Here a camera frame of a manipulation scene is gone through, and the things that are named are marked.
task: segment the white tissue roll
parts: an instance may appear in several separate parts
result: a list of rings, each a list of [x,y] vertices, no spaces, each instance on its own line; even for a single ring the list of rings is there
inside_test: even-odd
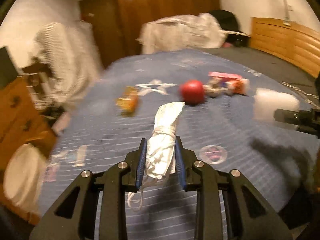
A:
[[[279,93],[265,88],[257,88],[254,99],[254,119],[286,129],[295,130],[297,128],[297,125],[277,122],[273,117],[277,109],[299,111],[299,100],[293,95]]]

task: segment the blue gripper pad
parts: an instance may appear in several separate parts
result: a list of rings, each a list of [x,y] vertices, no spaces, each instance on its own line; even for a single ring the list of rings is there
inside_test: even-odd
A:
[[[143,180],[143,174],[144,174],[144,168],[146,166],[146,154],[147,154],[147,140],[145,140],[141,154],[140,154],[140,160],[137,167],[137,180],[136,180],[136,187],[139,190],[142,180]]]
[[[175,160],[176,160],[176,172],[179,178],[179,183],[183,190],[186,187],[186,172],[184,168],[184,163],[182,160],[182,150],[179,147],[179,143],[176,140],[176,145],[175,145]]]

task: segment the silver screw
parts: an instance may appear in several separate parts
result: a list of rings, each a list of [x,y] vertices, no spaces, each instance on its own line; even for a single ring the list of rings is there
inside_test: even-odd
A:
[[[90,171],[82,171],[82,172],[81,172],[81,176],[84,177],[84,178],[89,177],[90,174],[91,174]]]
[[[120,169],[125,169],[127,166],[128,166],[128,164],[125,163],[125,162],[120,162],[120,163],[118,164],[118,167],[119,167]]]
[[[238,170],[232,170],[231,171],[232,176],[234,177],[239,177],[241,175],[241,172]]]
[[[198,168],[203,167],[204,163],[202,161],[195,161],[194,165]]]

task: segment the wooden headboard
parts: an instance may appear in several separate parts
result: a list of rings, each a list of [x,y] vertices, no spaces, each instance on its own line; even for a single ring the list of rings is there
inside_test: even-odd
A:
[[[282,58],[317,77],[320,33],[303,25],[272,18],[252,18],[250,47]]]

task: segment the drawer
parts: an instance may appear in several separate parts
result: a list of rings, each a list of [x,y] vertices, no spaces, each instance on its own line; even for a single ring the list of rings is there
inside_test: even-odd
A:
[[[22,78],[16,78],[0,92],[0,138],[19,118],[21,111],[36,113],[26,85]]]
[[[33,137],[38,127],[43,123],[44,120],[36,111],[29,115],[19,113],[19,118],[0,138],[0,170],[6,168],[13,153],[29,138]]]

